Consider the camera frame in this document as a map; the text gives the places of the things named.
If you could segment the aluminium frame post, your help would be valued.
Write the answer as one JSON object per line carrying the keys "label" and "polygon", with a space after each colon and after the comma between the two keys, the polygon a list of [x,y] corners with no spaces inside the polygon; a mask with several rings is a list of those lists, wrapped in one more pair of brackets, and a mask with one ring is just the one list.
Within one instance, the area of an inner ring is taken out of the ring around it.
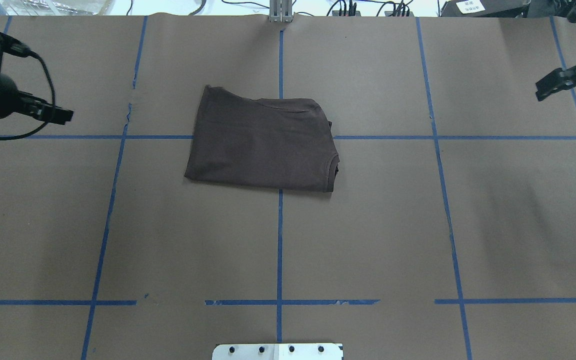
{"label": "aluminium frame post", "polygon": [[270,0],[269,22],[292,23],[294,19],[293,3],[294,0]]}

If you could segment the brown paper table cover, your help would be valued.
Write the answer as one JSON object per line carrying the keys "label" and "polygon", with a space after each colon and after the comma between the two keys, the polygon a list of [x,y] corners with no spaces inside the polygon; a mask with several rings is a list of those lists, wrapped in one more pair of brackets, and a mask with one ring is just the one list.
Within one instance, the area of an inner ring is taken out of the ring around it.
{"label": "brown paper table cover", "polygon": [[[0,142],[0,360],[576,360],[559,18],[0,16],[67,126]],[[185,178],[205,85],[316,101],[334,192]]]}

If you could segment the dark brown t-shirt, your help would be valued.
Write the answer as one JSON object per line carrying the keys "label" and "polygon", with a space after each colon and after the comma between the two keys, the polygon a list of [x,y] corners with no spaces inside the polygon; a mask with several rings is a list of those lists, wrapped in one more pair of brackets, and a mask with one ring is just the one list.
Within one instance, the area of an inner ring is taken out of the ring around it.
{"label": "dark brown t-shirt", "polygon": [[195,182],[332,193],[332,123],[310,98],[251,99],[203,89],[184,176]]}

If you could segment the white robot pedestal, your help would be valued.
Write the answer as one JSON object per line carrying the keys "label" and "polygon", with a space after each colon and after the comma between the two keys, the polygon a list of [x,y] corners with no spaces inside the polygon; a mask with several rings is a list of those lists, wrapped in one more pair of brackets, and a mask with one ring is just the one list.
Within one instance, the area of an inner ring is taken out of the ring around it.
{"label": "white robot pedestal", "polygon": [[343,345],[334,342],[220,344],[213,360],[343,360]]}

